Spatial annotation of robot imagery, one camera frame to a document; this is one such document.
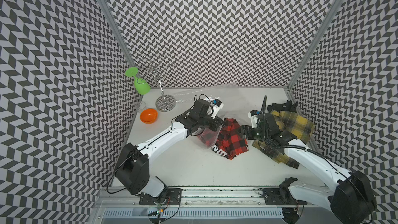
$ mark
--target patterned backdrop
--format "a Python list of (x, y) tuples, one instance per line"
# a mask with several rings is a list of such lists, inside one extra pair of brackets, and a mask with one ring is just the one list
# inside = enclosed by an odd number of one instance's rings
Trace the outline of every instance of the patterned backdrop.
[(375, 223), (398, 223), (397, 0), (345, 0), (294, 95), (332, 161), (369, 175)]
[(127, 64), (94, 0), (0, 9), (0, 223), (83, 223), (133, 116)]
[(175, 63), (168, 87), (287, 85), (332, 1), (107, 0), (139, 67)]

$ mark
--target orange bowl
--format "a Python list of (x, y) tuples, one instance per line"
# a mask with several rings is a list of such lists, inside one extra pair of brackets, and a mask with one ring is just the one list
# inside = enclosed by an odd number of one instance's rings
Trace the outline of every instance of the orange bowl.
[(142, 111), (140, 115), (141, 121), (146, 124), (152, 124), (153, 122), (156, 121), (157, 117), (158, 117), (158, 112), (153, 108), (145, 109), (144, 111)]

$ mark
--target red plaid shirt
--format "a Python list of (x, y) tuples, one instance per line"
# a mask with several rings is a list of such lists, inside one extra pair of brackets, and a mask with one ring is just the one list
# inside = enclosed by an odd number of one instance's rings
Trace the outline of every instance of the red plaid shirt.
[(240, 125), (234, 118), (225, 118), (216, 144), (212, 150), (218, 155), (232, 160), (239, 154), (249, 150), (246, 139), (238, 132)]

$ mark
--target yellow plaid shirt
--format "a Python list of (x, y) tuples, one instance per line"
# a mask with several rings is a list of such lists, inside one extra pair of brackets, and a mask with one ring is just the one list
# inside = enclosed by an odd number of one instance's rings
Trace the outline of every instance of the yellow plaid shirt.
[[(278, 125), (281, 132), (284, 130), (288, 130), (305, 144), (310, 141), (310, 137), (315, 131), (315, 125), (313, 122), (298, 115), (295, 112), (277, 112), (275, 110), (272, 110), (271, 114), (274, 115), (276, 124)], [(288, 157), (285, 154), (282, 154), (275, 149), (272, 149), (265, 142), (256, 140), (254, 141), (253, 146), (261, 150), (262, 153), (266, 154), (277, 163), (282, 162), (290, 167), (296, 169), (299, 168), (299, 163), (296, 160)]]

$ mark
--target mounting plate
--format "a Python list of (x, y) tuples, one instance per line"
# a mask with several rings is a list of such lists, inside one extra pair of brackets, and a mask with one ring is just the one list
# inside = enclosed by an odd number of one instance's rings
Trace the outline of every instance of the mounting plate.
[(181, 203), (181, 192), (180, 188), (169, 188), (165, 197), (152, 197), (149, 194), (143, 194), (140, 196), (140, 205), (157, 205), (158, 203), (167, 204), (168, 197), (170, 197), (169, 205), (180, 205)]
[[(264, 188), (263, 194), (266, 205), (297, 205), (297, 201), (283, 202), (281, 201), (281, 195), (279, 193), (279, 188)], [(306, 201), (298, 201), (302, 205), (307, 205)]]

